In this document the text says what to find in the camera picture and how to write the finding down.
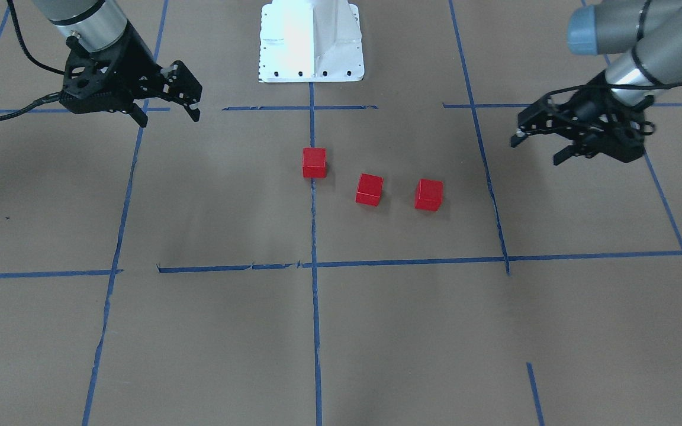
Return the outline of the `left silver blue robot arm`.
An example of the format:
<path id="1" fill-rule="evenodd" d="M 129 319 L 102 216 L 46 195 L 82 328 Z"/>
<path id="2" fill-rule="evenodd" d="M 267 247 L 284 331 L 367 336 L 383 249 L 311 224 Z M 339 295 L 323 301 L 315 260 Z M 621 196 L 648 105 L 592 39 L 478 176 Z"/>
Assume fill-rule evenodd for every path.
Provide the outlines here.
<path id="1" fill-rule="evenodd" d="M 646 109 L 682 86 L 682 1 L 603 1 L 571 16 L 568 48 L 582 56 L 617 54 L 589 82 L 542 95 L 517 116 L 510 146 L 534 135 L 559 135 L 569 144 L 553 164 L 598 154 L 623 163 L 646 153 L 655 125 Z"/>

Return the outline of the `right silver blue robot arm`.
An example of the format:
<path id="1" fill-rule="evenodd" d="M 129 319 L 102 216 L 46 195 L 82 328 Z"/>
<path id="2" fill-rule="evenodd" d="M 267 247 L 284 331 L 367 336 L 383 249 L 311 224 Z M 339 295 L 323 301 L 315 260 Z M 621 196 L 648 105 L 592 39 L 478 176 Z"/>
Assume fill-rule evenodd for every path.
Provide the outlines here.
<path id="1" fill-rule="evenodd" d="M 35 6 L 70 50 L 59 92 L 68 111 L 119 112 L 145 127 L 148 116 L 138 101 L 162 99 L 200 120 L 200 82 L 181 60 L 159 65 L 116 1 L 36 1 Z"/>

